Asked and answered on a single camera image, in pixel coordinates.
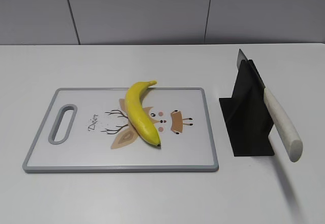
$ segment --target table surface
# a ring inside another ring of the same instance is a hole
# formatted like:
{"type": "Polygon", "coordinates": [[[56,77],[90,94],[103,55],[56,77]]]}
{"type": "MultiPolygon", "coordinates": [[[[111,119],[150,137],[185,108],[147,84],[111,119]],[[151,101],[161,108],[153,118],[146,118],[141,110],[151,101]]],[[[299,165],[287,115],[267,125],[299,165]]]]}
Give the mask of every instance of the table surface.
{"type": "Polygon", "coordinates": [[[0,223],[325,223],[325,45],[0,46],[0,223]],[[241,48],[303,142],[292,163],[234,157],[218,98],[230,97],[241,48]],[[26,174],[21,165],[60,87],[202,87],[214,173],[26,174]]]}

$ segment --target knife handle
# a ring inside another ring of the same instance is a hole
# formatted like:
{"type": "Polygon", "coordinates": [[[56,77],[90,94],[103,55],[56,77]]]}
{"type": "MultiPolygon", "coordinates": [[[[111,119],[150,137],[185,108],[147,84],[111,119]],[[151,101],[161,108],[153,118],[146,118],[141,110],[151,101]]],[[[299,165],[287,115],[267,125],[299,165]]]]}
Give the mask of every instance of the knife handle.
{"type": "Polygon", "coordinates": [[[268,88],[264,89],[264,103],[268,108],[290,160],[296,162],[303,152],[303,142],[295,126],[268,88]]]}

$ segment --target white cutting board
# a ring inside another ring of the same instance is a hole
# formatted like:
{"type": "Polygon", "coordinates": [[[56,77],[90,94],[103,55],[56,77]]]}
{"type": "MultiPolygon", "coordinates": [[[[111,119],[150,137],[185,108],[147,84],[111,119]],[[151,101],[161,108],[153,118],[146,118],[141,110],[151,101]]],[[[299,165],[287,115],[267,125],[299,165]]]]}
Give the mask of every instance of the white cutting board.
{"type": "Polygon", "coordinates": [[[148,90],[142,105],[159,131],[161,148],[144,142],[128,124],[123,105],[126,90],[58,89],[26,156],[23,169],[29,173],[218,169],[203,89],[148,90]],[[56,142],[52,136],[55,131],[53,125],[57,124],[60,109],[67,105],[74,109],[75,117],[64,142],[56,142]]]}

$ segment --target kitchen knife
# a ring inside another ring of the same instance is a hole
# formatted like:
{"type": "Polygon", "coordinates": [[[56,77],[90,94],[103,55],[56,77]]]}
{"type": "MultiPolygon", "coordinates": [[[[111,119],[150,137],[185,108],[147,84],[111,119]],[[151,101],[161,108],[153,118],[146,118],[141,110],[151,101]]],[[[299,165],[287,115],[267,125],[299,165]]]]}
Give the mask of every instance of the kitchen knife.
{"type": "Polygon", "coordinates": [[[252,71],[256,74],[256,77],[259,81],[259,85],[261,87],[261,92],[263,93],[264,103],[272,117],[272,120],[280,135],[284,148],[292,162],[298,161],[303,152],[303,142],[300,139],[295,126],[291,122],[283,107],[271,93],[271,91],[267,87],[265,87],[264,82],[261,79],[252,60],[248,60],[243,51],[239,49],[237,58],[238,69],[240,67],[241,62],[247,62],[252,71]]]}

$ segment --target yellow banana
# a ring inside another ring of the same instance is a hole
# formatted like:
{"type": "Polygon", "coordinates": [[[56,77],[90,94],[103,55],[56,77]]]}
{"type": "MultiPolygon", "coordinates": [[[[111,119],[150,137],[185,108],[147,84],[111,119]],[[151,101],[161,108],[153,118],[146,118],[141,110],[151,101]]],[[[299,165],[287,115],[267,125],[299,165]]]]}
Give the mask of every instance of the yellow banana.
{"type": "Polygon", "coordinates": [[[141,95],[156,81],[137,82],[128,89],[125,96],[125,109],[128,119],[137,130],[138,134],[149,144],[160,146],[160,138],[156,127],[147,114],[143,111],[140,102],[141,95]]]}

